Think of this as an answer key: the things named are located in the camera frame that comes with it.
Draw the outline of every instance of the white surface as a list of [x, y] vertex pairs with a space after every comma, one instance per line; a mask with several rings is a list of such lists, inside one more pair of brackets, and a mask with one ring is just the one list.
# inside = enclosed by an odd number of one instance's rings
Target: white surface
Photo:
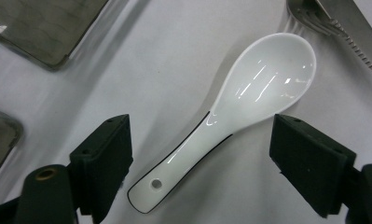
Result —
[[345, 206], [320, 218], [279, 174], [269, 158], [272, 119], [215, 149], [148, 215], [132, 208], [129, 187], [193, 130], [258, 38], [289, 32], [311, 43], [316, 78], [283, 113], [354, 150], [358, 169], [372, 163], [372, 75], [340, 39], [290, 20], [283, 0], [130, 1], [119, 11], [112, 4], [61, 72], [0, 45], [0, 110], [25, 128], [0, 173], [0, 203], [19, 196], [34, 169], [67, 164], [102, 121], [129, 113], [134, 163], [104, 223], [343, 223]]
[[313, 49], [299, 35], [281, 33], [255, 41], [232, 65], [210, 114], [130, 188], [130, 203], [142, 213], [150, 212], [227, 137], [297, 102], [310, 87], [315, 72]]

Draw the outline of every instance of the white ceramic spoon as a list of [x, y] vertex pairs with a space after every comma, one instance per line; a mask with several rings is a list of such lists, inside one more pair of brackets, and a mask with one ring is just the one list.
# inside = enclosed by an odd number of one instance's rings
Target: white ceramic spoon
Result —
[[315, 71], [313, 49], [300, 36], [276, 34], [255, 41], [232, 65], [208, 116], [128, 191], [133, 207], [150, 212], [223, 140], [295, 103]]

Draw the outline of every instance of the spoon handle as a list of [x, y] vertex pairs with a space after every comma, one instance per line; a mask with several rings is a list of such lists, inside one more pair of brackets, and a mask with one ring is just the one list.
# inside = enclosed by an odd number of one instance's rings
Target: spoon handle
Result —
[[179, 147], [130, 188], [133, 207], [141, 213], [156, 207], [206, 154], [230, 137], [223, 126], [208, 114]]

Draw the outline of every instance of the black foam block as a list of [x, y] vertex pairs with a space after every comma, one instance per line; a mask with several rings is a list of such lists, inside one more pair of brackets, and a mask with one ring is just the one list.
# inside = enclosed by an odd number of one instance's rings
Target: black foam block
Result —
[[275, 115], [269, 155], [316, 213], [339, 212], [339, 191], [356, 154], [308, 123]]

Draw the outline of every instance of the brass hole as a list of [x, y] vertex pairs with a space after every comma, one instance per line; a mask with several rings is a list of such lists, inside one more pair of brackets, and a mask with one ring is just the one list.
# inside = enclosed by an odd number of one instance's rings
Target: brass hole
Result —
[[47, 168], [36, 175], [36, 180], [43, 181], [52, 178], [57, 174], [57, 170], [53, 168]]

